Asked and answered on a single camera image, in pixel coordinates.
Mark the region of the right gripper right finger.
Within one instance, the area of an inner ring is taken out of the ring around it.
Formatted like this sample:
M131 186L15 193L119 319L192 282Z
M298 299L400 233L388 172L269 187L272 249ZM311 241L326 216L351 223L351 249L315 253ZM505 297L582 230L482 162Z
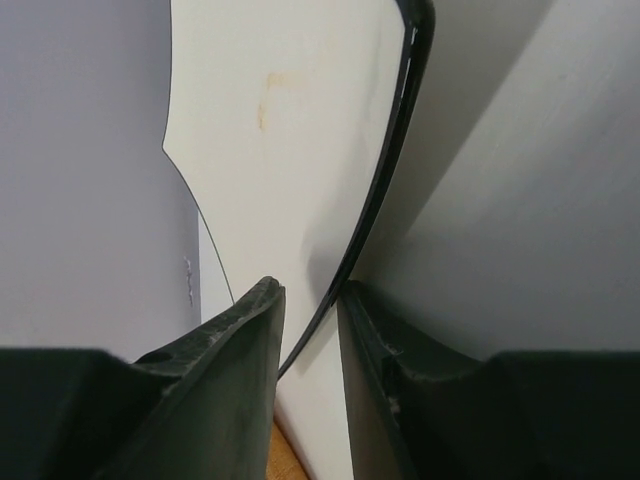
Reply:
M362 283L338 301L358 479L635 479L635 352L506 351L477 361Z

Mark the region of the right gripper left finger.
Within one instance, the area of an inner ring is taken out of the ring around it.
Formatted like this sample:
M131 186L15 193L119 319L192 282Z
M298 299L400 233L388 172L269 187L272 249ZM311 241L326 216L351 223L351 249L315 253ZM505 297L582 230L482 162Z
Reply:
M133 363L97 349L3 349L2 477L264 478L285 303L263 278Z

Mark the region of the orange cloth napkin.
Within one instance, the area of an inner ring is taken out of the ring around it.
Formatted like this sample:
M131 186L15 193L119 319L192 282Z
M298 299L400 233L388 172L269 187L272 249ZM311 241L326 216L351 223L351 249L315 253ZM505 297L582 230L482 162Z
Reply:
M275 415L266 466L266 480L311 480L313 475L283 421Z

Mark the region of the white square plate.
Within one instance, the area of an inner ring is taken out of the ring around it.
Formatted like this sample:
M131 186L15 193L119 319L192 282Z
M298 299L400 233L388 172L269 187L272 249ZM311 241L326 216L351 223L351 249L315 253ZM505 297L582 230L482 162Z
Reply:
M373 229L434 33L429 1L174 1L163 147L238 299L286 290L276 411L353 475L334 305Z

